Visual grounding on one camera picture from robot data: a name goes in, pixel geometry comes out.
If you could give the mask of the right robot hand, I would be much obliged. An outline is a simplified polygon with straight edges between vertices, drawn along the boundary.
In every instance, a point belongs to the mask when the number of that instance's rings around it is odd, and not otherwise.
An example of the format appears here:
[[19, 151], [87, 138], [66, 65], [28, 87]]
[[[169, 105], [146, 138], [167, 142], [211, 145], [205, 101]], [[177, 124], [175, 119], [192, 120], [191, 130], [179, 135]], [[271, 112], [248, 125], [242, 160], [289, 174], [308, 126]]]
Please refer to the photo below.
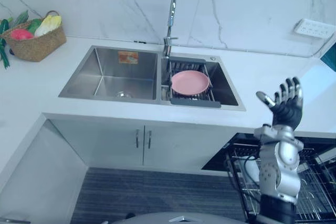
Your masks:
[[256, 92], [257, 98], [273, 114], [272, 125], [286, 125], [295, 130], [301, 122], [303, 110], [303, 91], [299, 78], [287, 78], [279, 85], [279, 91], [272, 99], [262, 91]]

